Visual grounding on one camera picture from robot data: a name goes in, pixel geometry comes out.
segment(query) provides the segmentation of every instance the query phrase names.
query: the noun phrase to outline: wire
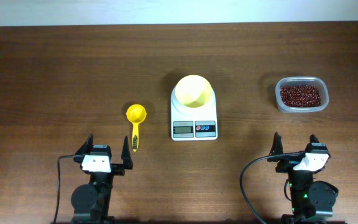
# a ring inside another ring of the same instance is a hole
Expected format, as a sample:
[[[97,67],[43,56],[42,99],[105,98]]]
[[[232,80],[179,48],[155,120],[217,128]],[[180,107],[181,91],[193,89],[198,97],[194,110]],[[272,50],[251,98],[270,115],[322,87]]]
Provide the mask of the wire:
[[[60,201],[60,159],[67,159],[67,158],[74,158],[74,157],[81,157],[81,156],[60,156],[57,159],[57,202],[56,202],[56,211],[55,211],[55,218],[53,218],[53,224],[56,224],[57,219],[57,212],[59,211],[59,201]]]
[[[243,176],[244,176],[244,172],[248,169],[248,167],[250,167],[252,164],[264,160],[264,159],[270,159],[270,158],[278,158],[278,157],[285,157],[285,156],[297,156],[299,155],[299,152],[291,152],[291,153],[284,153],[284,154],[280,154],[280,155],[272,155],[272,156],[264,156],[264,157],[260,157],[258,159],[253,160],[252,162],[248,163],[244,169],[241,172],[240,175],[240,188],[241,188],[241,192],[242,192],[242,196],[244,196],[244,200],[247,202],[249,208],[251,209],[252,213],[256,216],[256,218],[263,224],[267,224],[262,217],[256,212],[256,210],[253,208],[253,206],[251,205],[251,203],[249,202],[249,199],[246,195],[246,192],[244,191],[244,186],[242,184],[242,180],[243,180]]]
[[[285,184],[284,184],[284,195],[285,195],[285,197],[291,202],[291,199],[288,197],[288,195],[287,195],[287,185],[288,185],[288,183],[289,183],[289,181],[290,180],[286,180],[285,181]]]

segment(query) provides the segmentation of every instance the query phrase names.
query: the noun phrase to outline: white wall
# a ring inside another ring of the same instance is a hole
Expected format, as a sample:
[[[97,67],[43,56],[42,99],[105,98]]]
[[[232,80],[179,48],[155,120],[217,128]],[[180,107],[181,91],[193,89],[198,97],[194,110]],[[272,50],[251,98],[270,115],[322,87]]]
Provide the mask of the white wall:
[[[358,0],[0,0],[0,26],[358,21]]]

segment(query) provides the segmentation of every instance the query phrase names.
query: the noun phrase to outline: red beans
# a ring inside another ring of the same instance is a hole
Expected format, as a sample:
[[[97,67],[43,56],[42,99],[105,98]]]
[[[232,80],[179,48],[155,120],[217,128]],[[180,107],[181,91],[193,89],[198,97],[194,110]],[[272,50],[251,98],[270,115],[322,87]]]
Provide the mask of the red beans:
[[[320,106],[321,99],[317,87],[309,85],[283,86],[280,88],[281,99],[287,106],[315,107]]]

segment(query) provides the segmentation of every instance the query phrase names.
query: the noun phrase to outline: plastic container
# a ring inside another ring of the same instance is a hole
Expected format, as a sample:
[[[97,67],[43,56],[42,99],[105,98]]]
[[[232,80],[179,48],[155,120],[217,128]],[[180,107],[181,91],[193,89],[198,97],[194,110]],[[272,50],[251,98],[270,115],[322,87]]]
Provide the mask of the plastic container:
[[[309,108],[297,108],[287,106],[283,103],[280,94],[280,88],[282,86],[297,86],[297,85],[311,85],[318,88],[321,106],[309,107]],[[276,85],[276,100],[277,107],[281,112],[284,113],[309,113],[317,112],[325,109],[329,102],[328,90],[326,84],[319,78],[316,77],[288,77],[280,80]]]

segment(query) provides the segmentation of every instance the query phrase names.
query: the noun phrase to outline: white digital scale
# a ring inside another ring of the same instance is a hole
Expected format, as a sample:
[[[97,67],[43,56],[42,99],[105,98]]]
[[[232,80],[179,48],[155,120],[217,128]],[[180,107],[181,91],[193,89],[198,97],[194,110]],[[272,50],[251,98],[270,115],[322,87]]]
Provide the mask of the white digital scale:
[[[215,140],[218,137],[215,92],[208,85],[211,93],[209,100],[196,108],[179,102],[175,94],[177,86],[172,90],[171,137],[174,141]]]

